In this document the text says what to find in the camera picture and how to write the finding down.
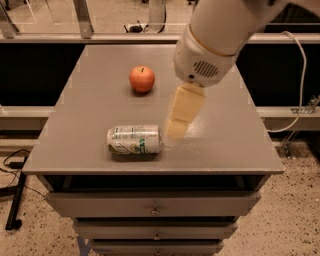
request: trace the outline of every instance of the floor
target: floor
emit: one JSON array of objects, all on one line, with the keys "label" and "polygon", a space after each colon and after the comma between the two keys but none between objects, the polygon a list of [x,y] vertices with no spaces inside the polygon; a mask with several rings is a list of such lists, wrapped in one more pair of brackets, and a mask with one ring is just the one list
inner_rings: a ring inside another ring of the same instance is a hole
[{"label": "floor", "polygon": [[[25,5],[21,0],[11,0],[9,15],[21,32],[78,33],[71,1],[59,1],[32,0]],[[124,33],[123,24],[148,19],[147,5],[140,0],[89,0],[88,4],[97,33]],[[168,21],[173,25],[167,26],[166,32],[180,31],[193,7],[185,0],[167,0],[167,8]],[[172,11],[179,15],[170,15]],[[31,149],[28,146],[32,143],[2,140],[0,167],[5,168],[2,162],[10,152]],[[262,199],[248,216],[240,218],[239,229],[225,240],[217,256],[320,255],[320,163],[310,146],[310,141],[297,140],[292,145],[293,159],[279,151],[286,172],[270,178],[262,189]],[[0,175],[0,187],[13,178],[12,174]],[[28,176],[26,185],[46,193],[34,176]],[[60,218],[41,195],[30,189],[24,189],[18,213],[22,227],[5,231],[11,202],[12,197],[0,198],[0,255],[79,255],[71,220]]]}]

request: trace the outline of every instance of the drawer handle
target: drawer handle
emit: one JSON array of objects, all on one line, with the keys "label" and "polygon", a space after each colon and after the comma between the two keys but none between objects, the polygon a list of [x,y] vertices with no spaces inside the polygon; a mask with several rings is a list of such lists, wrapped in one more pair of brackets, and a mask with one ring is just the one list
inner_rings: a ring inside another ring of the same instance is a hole
[{"label": "drawer handle", "polygon": [[155,236],[153,237],[153,240],[159,241],[161,237],[159,236],[159,233],[156,233]]},{"label": "drawer handle", "polygon": [[159,216],[160,215],[160,211],[158,211],[157,206],[153,207],[153,210],[150,211],[150,214],[152,216]]}]

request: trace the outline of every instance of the gray tabletop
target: gray tabletop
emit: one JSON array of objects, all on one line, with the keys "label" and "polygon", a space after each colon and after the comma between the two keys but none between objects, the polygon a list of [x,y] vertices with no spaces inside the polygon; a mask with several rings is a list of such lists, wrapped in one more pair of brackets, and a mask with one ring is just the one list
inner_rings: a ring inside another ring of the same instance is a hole
[{"label": "gray tabletop", "polygon": [[[113,155],[107,130],[156,124],[163,130],[168,105],[181,81],[174,75],[175,45],[86,46],[38,144],[27,174],[276,174],[283,166],[246,86],[234,67],[206,89],[206,102],[180,143],[157,155]],[[151,67],[153,90],[136,95],[129,72]]]}]

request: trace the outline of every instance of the can label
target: can label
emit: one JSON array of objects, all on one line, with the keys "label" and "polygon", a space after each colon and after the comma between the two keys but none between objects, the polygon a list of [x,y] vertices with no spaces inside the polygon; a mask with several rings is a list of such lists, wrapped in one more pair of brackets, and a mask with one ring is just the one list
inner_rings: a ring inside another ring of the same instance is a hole
[{"label": "can label", "polygon": [[116,126],[108,131],[107,144],[115,154],[154,154],[161,151],[157,125]]}]

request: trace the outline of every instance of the black panel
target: black panel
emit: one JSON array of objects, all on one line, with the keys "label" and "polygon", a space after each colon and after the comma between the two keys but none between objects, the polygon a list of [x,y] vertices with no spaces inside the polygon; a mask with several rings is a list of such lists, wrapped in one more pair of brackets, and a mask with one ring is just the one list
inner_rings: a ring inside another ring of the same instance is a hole
[{"label": "black panel", "polygon": [[[320,45],[303,45],[307,56],[304,103],[320,94]],[[302,57],[297,45],[246,45],[237,61],[257,106],[299,104]]]},{"label": "black panel", "polygon": [[0,44],[0,104],[54,106],[83,44]]}]

